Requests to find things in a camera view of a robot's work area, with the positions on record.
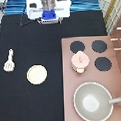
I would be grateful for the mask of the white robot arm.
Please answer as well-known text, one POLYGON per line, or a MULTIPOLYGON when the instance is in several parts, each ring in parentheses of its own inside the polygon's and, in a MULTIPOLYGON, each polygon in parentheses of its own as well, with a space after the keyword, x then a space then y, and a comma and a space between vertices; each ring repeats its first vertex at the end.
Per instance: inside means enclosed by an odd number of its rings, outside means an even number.
POLYGON ((58 21, 70 16, 71 0, 26 0, 29 19, 58 21))

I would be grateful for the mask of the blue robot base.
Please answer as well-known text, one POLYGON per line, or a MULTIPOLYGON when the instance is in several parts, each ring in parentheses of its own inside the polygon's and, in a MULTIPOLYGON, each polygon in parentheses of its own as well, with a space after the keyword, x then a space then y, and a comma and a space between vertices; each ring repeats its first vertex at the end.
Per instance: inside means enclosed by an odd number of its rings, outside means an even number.
POLYGON ((55 11, 43 11, 41 20, 43 22, 55 22, 57 20, 55 11))

